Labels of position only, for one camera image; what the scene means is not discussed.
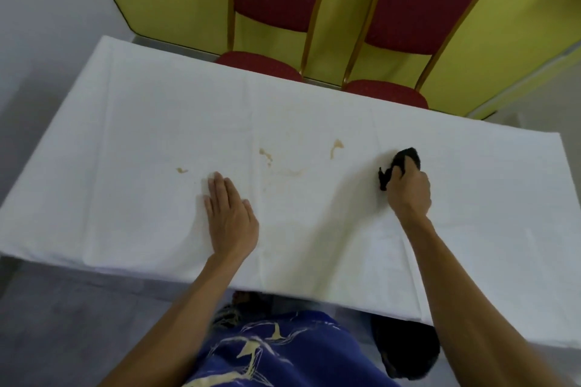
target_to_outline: person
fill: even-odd
[[[232,181],[215,173],[208,187],[205,206],[214,254],[100,387],[397,386],[322,312],[248,323],[240,322],[234,309],[208,334],[218,302],[258,242],[251,204],[240,198]],[[563,385],[438,237],[427,217],[432,203],[428,177],[411,158],[405,159],[405,174],[394,167],[387,199],[417,258],[434,326],[461,386]]]

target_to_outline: hand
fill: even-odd
[[[405,174],[395,166],[387,189],[389,205],[402,224],[423,219],[428,214],[432,205],[430,181],[409,156],[405,157]]]
[[[229,178],[217,171],[208,179],[204,204],[215,256],[242,263],[258,242],[258,221],[248,200],[241,200]]]

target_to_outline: red chair seat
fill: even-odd
[[[265,75],[272,75],[273,77],[294,80],[295,82],[303,81],[303,77],[299,74],[299,71],[292,66],[260,54],[231,51],[219,56],[215,62],[219,65],[250,70]]]
[[[343,90],[364,97],[384,99],[385,101],[428,109],[428,102],[422,94],[401,84],[376,80],[355,80],[347,83]]]

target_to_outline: forearm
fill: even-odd
[[[192,369],[217,303],[238,270],[236,260],[210,257],[183,296],[99,387],[176,387]]]
[[[462,386],[558,386],[561,381],[486,299],[431,222],[402,222],[442,347]]]

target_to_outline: table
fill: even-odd
[[[0,210],[2,253],[192,281],[221,171],[261,222],[233,286],[431,322],[377,170],[415,147],[429,216],[528,340],[581,347],[581,209],[558,134],[103,37]]]

